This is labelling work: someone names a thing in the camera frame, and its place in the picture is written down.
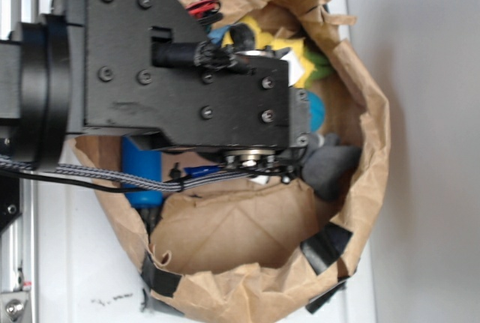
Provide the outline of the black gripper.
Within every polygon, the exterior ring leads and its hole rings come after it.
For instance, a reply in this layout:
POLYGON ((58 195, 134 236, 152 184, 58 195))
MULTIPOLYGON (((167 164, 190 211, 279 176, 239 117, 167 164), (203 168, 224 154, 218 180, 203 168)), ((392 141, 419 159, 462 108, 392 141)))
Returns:
POLYGON ((213 45, 178 0, 52 0, 67 23, 67 134, 141 149, 266 155, 308 143, 307 95, 287 62, 213 45))

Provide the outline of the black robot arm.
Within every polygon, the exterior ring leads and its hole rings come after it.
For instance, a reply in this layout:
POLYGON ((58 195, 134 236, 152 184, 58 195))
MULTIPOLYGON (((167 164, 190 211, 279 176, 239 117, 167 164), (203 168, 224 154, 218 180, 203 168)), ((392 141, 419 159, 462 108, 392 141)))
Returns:
POLYGON ((74 136, 276 154, 304 147, 309 130, 288 64, 215 46, 179 0, 52 0, 1 42, 1 137, 41 171, 74 136))

